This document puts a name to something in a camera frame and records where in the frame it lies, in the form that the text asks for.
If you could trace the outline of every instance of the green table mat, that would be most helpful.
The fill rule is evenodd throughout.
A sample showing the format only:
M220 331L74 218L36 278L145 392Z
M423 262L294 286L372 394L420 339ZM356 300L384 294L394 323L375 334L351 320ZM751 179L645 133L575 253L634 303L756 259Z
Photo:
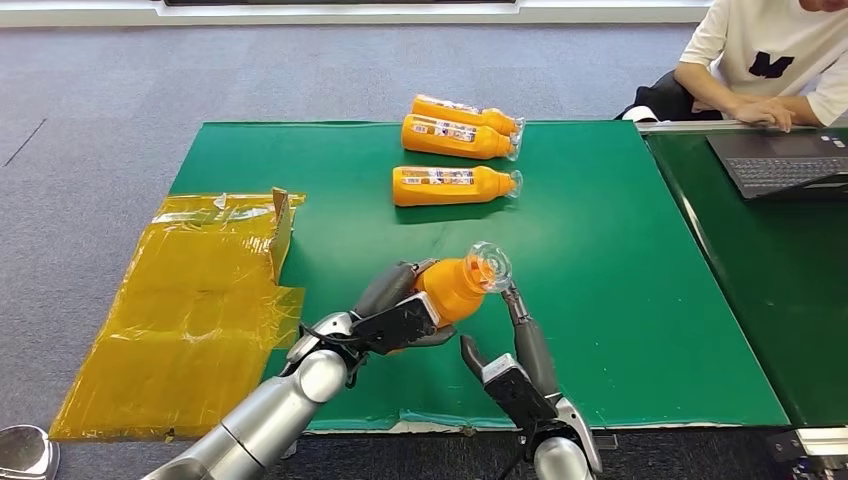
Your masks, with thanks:
M518 201L396 209L398 165L474 166L405 152L397 124L206 124L172 194L306 192L282 283L306 288L304 319L350 308L398 260L502 246L549 341L563 391L595 427L709 422L784 424L786 417L632 124L527 127ZM459 324L492 358L512 351L491 296ZM269 359L279 371L284 351ZM458 340L373 356L358 384L312 429L383 429L400 420L511 425L466 370Z
M648 144L792 424L848 424L848 204L744 202L703 133Z

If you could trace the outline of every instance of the laptop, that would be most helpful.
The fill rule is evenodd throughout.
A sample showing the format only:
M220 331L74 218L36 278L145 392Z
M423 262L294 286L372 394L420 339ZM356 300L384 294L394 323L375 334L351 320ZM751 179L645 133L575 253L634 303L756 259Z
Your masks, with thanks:
M745 200L848 200L848 138L836 132L729 133L707 141Z

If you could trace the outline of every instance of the orange bottle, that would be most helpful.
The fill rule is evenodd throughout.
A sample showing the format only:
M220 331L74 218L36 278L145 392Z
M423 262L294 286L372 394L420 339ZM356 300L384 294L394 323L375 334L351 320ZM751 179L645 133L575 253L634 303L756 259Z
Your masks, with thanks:
M475 127L422 115L407 115L401 127L403 148L417 152L488 160L518 156L518 141L513 142L491 127Z
M524 130L523 118L504 115L497 108L481 110L470 105L439 100L428 95L415 96L412 100L412 113L478 127L492 127L501 135L521 134Z
M445 258L424 270L415 288L427 292L441 317L441 328L472 315L485 294L504 291L511 280L512 264L503 250L477 242L465 258Z
M489 167L395 167L392 201L398 207L484 203L497 197L518 198L521 172L500 173Z

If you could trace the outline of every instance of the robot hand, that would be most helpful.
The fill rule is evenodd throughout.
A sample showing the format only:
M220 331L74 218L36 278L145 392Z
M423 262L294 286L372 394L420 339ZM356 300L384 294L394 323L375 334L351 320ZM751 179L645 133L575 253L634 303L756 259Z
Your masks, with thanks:
M142 480L261 478L318 408L354 385L370 353L448 341L456 331L438 329L427 293L413 291L418 275L435 263L400 262L371 282L351 311L330 314L312 327L301 325L301 338L279 375L262 382L206 436Z
M501 478L519 460L530 461L532 456L541 480L592 480L602 469L592 432L559 391L545 337L515 283L501 295L512 319L518 361L505 353L487 362L471 337L460 337L465 364L527 438Z

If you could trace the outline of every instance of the yellow packaging tape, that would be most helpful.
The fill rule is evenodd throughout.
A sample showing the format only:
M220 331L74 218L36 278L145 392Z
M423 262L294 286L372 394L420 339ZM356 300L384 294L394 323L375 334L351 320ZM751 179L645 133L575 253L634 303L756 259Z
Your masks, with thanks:
M292 215L303 199L288 194ZM269 260L290 225L270 194L167 197L50 436L192 438L215 426L256 387L270 350L295 338L303 290L278 287Z

